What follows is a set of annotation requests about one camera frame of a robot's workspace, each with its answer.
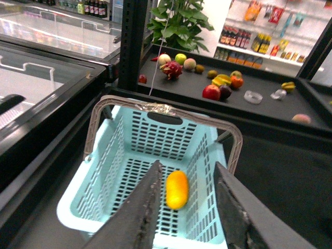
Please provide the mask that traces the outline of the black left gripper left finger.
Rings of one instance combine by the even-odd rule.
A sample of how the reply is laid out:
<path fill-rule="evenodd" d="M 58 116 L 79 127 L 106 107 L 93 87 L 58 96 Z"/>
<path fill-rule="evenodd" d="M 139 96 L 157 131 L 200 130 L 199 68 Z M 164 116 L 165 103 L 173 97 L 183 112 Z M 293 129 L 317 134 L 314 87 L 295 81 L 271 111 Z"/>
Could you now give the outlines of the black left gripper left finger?
<path fill-rule="evenodd" d="M 161 185 L 162 164 L 156 160 L 117 212 L 84 248 L 152 248 Z"/>

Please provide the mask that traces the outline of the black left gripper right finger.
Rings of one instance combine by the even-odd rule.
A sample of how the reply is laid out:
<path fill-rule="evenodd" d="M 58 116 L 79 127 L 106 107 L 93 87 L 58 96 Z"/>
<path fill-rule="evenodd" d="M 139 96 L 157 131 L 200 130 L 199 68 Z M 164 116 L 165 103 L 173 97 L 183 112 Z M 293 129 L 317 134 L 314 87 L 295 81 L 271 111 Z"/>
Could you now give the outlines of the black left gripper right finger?
<path fill-rule="evenodd" d="M 228 248 L 315 248 L 219 162 L 215 163 L 213 179 Z"/>

